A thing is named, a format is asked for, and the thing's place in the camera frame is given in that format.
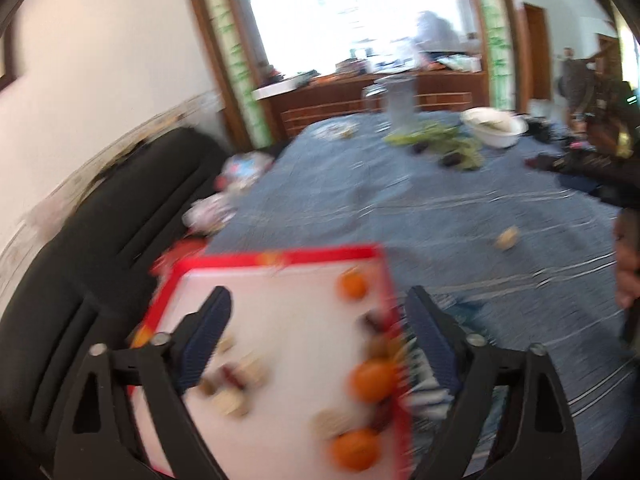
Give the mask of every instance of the doorway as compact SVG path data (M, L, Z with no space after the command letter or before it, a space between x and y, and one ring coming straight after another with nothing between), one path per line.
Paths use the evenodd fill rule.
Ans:
M531 98L551 100L551 58L549 36L546 27L546 10L524 4L529 26L529 49L531 52Z
M605 36L604 34L598 34L598 45L600 50L603 51L609 45L613 45L607 50L607 55L600 60L596 61L598 72L602 72L605 77L610 77L618 81L622 81L622 56L620 54L620 40L618 38L612 38Z

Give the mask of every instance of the sofa cushion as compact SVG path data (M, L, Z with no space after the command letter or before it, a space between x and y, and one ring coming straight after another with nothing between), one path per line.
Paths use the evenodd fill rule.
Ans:
M156 286L153 261L185 232L227 154L190 128L104 180L36 256L0 320L0 415L50 470L66 396L92 344L125 345Z

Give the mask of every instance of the person's hand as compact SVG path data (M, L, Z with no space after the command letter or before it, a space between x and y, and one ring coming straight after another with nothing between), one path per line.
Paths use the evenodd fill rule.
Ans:
M587 123L584 122L583 120L579 121L576 119L572 119L571 129L574 132L574 134L584 134L587 131Z
M640 268L640 253L625 241L620 216L613 227L616 238L616 303L621 308L629 308L640 298L640 277L636 270Z

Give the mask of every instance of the green curtain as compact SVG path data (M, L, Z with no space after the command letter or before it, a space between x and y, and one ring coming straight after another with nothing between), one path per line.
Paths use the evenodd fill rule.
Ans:
M504 0L480 0L487 40L491 106L515 110L515 68L511 29Z
M206 2L211 24L225 60L226 71L238 99L251 141L256 148L269 146L272 142L271 133L262 108L252 97L255 86L229 2L228 0L206 0Z

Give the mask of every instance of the blue bedspread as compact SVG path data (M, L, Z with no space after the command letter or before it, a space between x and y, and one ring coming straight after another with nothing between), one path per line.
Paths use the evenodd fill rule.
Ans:
M319 124L251 190L208 252L378 242L399 298L423 285L483 302L479 321L501 346L549 348L588 475L622 430L634 376L618 343L615 209L525 168L524 157L545 149L529 138L488 150L481 170L463 173L441 168L435 155L387 146L382 134L319 138ZM499 251L495 238L514 225L519 243Z

